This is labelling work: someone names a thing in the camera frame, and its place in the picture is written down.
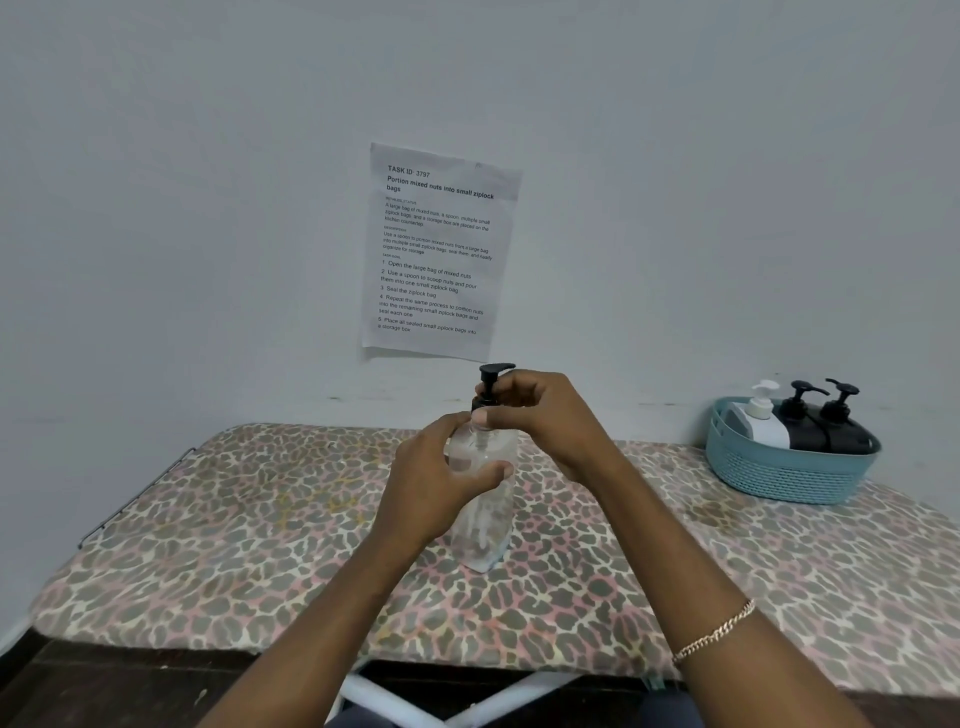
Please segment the person's left hand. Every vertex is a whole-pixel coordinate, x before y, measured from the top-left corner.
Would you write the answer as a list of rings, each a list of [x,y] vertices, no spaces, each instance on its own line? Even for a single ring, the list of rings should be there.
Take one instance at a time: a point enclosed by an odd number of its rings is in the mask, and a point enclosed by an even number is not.
[[[471,418],[446,414],[398,447],[371,535],[410,556],[444,536],[475,496],[457,496],[444,447]]]

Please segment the person's right hand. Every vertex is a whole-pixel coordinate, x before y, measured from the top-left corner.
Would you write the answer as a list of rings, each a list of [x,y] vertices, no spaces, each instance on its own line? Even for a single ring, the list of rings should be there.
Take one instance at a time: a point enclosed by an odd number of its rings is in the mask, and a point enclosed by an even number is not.
[[[570,481],[594,490],[630,464],[562,373],[510,370],[492,385],[496,406],[519,408],[519,429]]]

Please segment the clear pump bottle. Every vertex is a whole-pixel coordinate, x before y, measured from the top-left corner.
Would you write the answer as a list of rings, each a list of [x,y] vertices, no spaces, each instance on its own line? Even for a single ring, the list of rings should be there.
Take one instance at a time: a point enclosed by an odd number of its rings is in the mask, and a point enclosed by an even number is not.
[[[454,472],[474,475],[489,462],[519,461],[518,431],[488,430],[467,422],[450,437],[444,454]],[[514,524],[513,475],[463,506],[447,539],[454,557],[474,573],[487,573],[507,552]]]

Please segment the person's right forearm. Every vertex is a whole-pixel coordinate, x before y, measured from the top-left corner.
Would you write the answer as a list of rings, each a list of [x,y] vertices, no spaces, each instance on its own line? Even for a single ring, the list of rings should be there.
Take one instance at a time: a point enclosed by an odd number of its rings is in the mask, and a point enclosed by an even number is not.
[[[588,490],[654,611],[705,727],[873,728],[628,462]]]

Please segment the person's left forearm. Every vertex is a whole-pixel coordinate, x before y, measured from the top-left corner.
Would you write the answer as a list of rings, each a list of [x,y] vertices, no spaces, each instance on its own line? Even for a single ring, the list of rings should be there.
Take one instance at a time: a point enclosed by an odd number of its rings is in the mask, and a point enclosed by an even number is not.
[[[197,728],[318,728],[380,611],[447,522],[378,516],[321,593]]]

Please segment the printed paper sheet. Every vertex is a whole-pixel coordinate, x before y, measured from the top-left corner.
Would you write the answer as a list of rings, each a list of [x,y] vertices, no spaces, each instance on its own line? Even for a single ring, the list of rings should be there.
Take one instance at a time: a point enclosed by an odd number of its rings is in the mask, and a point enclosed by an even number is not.
[[[361,346],[488,361],[523,173],[373,142]]]

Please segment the white metal board legs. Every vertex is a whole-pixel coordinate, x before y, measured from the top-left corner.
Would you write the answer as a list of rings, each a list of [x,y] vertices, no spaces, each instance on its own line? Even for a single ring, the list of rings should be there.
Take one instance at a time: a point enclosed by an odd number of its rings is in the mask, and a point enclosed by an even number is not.
[[[360,707],[394,728],[498,728],[584,677],[559,668],[363,659],[344,678],[323,726]]]

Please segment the leopard print board cover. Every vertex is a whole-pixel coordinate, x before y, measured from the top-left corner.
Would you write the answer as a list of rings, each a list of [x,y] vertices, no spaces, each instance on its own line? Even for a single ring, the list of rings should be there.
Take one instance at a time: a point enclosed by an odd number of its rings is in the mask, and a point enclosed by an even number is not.
[[[124,649],[266,650],[368,534],[406,430],[255,423],[190,452],[30,607],[40,634]],[[960,526],[863,482],[845,504],[759,499],[702,450],[619,446],[713,559],[838,687],[960,698]],[[431,544],[361,655],[677,678],[593,496],[520,437],[514,519],[486,574]]]

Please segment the white pump bottle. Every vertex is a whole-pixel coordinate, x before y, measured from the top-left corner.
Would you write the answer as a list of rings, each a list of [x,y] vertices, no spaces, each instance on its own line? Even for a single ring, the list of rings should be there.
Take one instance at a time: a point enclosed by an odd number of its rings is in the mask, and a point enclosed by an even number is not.
[[[751,396],[747,401],[731,402],[726,406],[723,421],[733,431],[754,443],[789,450],[789,431],[774,415],[772,395],[779,389],[779,383],[763,379],[751,387]]]

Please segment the teal plastic basket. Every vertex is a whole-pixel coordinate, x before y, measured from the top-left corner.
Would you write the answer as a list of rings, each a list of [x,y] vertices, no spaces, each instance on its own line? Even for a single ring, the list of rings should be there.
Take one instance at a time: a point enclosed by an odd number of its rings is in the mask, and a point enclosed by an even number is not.
[[[705,459],[714,475],[730,488],[767,500],[811,505],[845,504],[882,446],[865,455],[784,449],[758,443],[729,427],[725,416],[745,396],[714,400],[706,431]]]

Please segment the black pump bottle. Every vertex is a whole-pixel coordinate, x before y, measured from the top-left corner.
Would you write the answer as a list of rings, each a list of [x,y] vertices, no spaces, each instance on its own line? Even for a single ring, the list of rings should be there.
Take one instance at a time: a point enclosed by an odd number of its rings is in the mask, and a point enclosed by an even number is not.
[[[812,453],[825,453],[829,438],[822,426],[813,418],[813,410],[803,400],[805,394],[817,392],[829,395],[830,392],[816,387],[805,380],[793,380],[790,386],[794,394],[786,397],[773,409],[773,415],[786,428],[789,449]]]
[[[851,418],[847,400],[860,394],[858,386],[835,378],[826,378],[825,381],[834,385],[838,396],[810,415],[824,433],[825,450],[834,455],[877,455],[882,449],[880,441]]]

